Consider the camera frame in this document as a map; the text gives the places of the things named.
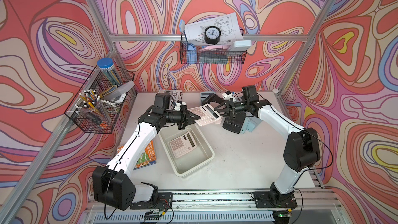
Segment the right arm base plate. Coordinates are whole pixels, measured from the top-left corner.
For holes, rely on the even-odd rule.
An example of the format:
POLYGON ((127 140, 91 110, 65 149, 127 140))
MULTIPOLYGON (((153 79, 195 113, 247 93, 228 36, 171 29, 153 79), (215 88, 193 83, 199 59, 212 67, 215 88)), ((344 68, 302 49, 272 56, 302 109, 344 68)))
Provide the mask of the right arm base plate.
POLYGON ((297 208, 294 191, 285 195, 279 194, 278 191, 255 191, 252 197, 257 208, 297 208))

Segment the pink calculator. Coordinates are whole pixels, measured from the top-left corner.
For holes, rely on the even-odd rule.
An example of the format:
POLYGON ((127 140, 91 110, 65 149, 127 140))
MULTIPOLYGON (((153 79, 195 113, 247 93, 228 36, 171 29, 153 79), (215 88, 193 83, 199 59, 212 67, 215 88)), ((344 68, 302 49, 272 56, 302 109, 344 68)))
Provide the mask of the pink calculator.
POLYGON ((200 127, 209 124, 221 124, 222 122, 222 117, 210 104, 194 107, 189 109, 189 111, 201 117, 199 120, 195 121, 200 127))
POLYGON ((195 137, 191 131, 188 131, 185 134, 170 141, 169 146, 175 158, 180 158, 194 151, 198 147, 195 137))

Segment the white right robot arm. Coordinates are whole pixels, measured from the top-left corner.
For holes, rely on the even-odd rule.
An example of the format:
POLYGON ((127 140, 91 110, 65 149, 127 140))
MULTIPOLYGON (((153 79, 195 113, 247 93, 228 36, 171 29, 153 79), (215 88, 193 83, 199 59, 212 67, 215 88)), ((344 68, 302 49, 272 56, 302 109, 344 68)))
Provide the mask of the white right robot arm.
POLYGON ((234 97, 224 100, 215 107, 215 111, 226 118, 236 118, 239 113, 251 113, 286 138, 283 153, 285 166, 271 185, 274 195, 286 196, 294 192, 301 175, 320 160, 318 133, 313 128, 305 128, 284 117, 269 100, 257 93, 255 86, 242 87, 241 94, 240 101, 235 102, 234 97))

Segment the cream plastic storage box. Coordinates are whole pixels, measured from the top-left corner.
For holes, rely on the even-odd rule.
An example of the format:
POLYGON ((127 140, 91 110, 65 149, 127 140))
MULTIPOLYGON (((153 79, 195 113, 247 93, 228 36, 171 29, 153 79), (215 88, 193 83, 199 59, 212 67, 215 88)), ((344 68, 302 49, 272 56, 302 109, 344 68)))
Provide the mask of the cream plastic storage box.
POLYGON ((197 124, 183 130, 176 126, 164 127, 158 137, 178 177, 189 176, 208 165, 215 157, 213 148, 197 124))

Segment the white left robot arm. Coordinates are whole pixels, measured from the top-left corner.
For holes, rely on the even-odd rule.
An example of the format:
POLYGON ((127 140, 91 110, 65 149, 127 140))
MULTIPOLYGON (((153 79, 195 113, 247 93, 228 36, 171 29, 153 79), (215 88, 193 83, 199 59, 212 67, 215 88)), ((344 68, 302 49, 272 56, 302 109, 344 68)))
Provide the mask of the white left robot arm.
POLYGON ((148 144, 167 124, 175 124, 179 130, 200 120, 200 116, 177 103, 170 110, 170 95, 157 93, 151 105, 137 120, 137 128, 123 148, 104 167, 98 166, 92 174, 94 200, 125 211, 133 203, 146 202, 156 205, 158 187, 151 183, 133 183, 132 173, 148 144))

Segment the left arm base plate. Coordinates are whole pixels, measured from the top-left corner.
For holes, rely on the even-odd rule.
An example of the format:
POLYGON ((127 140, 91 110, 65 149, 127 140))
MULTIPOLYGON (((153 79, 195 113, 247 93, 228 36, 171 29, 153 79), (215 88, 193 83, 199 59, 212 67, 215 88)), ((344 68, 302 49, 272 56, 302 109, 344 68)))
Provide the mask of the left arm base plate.
POLYGON ((172 207, 173 193, 172 192, 161 192, 158 193, 153 199, 148 202, 136 202, 132 203, 130 209, 133 210, 145 210, 145 209, 168 209, 172 207))

